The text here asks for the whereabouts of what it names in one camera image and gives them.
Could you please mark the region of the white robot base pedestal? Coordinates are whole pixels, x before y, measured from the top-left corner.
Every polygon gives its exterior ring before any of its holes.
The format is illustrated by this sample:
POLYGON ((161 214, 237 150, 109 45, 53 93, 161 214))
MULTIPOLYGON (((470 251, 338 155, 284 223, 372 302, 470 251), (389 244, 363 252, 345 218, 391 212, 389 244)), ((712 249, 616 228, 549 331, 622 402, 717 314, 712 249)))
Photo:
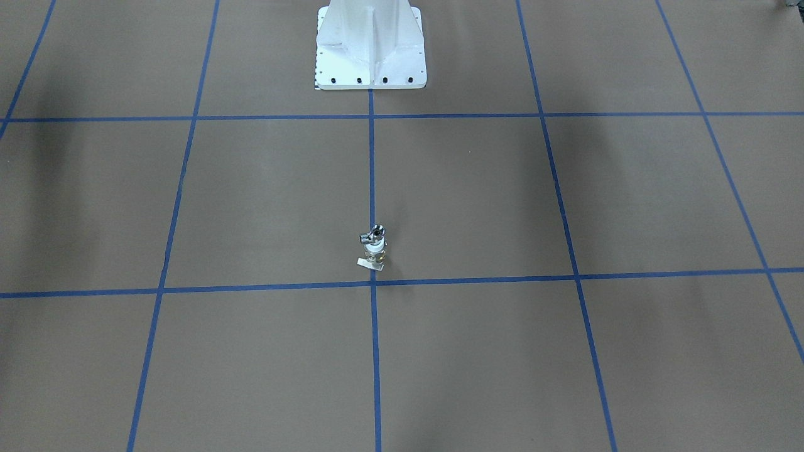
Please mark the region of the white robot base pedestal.
POLYGON ((422 14, 408 1, 331 1, 317 12, 314 88, 408 90, 428 81, 422 14))

